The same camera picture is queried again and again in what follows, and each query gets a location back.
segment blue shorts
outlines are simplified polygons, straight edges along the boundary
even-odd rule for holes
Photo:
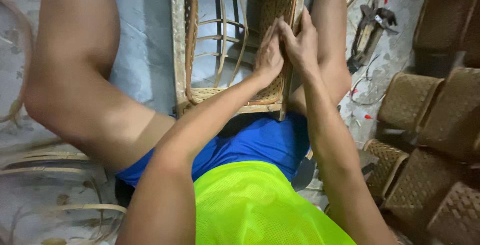
[[[219,134],[200,151],[191,168],[193,181],[217,166],[244,161],[272,163],[289,181],[297,175],[297,168],[310,148],[307,119],[296,113],[287,113],[282,122],[268,113],[250,114],[247,119],[247,125],[235,135]],[[135,187],[153,152],[150,150],[138,162],[117,173],[117,178]]]

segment concrete floor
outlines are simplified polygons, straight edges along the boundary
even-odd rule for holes
[[[11,0],[30,20],[34,33],[37,32],[40,0]],[[362,13],[359,9],[367,0],[356,0],[348,10],[346,53],[350,57],[358,23]],[[371,64],[371,81],[362,80],[357,86],[354,99],[369,103],[378,100],[384,94],[393,75],[408,68],[412,63],[412,38],[423,0],[389,0],[387,9],[396,13],[399,35],[383,34],[373,56],[379,58]],[[172,66],[172,29],[170,0],[117,0],[121,24],[121,39],[117,60],[114,64],[111,83],[123,92],[159,112],[172,113],[175,105]],[[207,13],[199,17],[208,20]],[[207,32],[208,28],[199,30]],[[13,15],[0,5],[0,36],[13,44],[0,40],[0,114],[8,113],[11,102],[16,98],[23,76],[23,49],[16,40]],[[197,51],[207,50],[211,45],[197,45]],[[228,45],[232,51],[234,45]],[[205,63],[215,62],[204,59]],[[245,66],[240,77],[247,75],[251,68]],[[193,84],[199,87],[211,85],[212,72],[200,70],[194,72]],[[353,75],[353,83],[365,76],[365,68]],[[361,108],[375,117],[381,102],[371,105],[359,105],[346,95],[341,101],[340,114],[349,127],[358,148],[363,147],[375,134],[376,120],[363,120],[360,125],[351,117],[352,111]],[[30,119],[24,109],[21,111],[19,126],[12,122],[0,124],[0,152],[28,149],[34,142],[54,138],[55,135]],[[309,189],[300,192],[310,202],[324,207],[326,198],[319,191],[320,182],[312,182]]]

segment neon yellow mesh shirt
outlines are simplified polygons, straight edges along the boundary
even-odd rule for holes
[[[355,244],[273,164],[221,165],[194,187],[196,244]]]

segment person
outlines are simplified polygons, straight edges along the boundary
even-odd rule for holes
[[[25,107],[47,129],[136,186],[117,244],[395,244],[336,110],[351,85],[345,0],[315,0],[297,36],[282,18],[255,70],[179,120],[106,80],[119,45],[115,0],[42,0]],[[219,131],[280,73],[280,44],[301,76],[285,121]],[[331,219],[289,180],[309,144]]]

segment hand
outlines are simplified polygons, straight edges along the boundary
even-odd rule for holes
[[[301,22],[302,31],[297,37],[293,34],[289,24],[283,21],[283,18],[280,19],[278,27],[285,41],[286,53],[294,68],[297,69],[302,78],[310,78],[320,73],[317,62],[318,34],[305,6],[303,6]]]
[[[258,49],[254,76],[262,78],[265,88],[280,74],[284,59],[280,52],[279,20],[275,18],[273,24],[267,29]]]

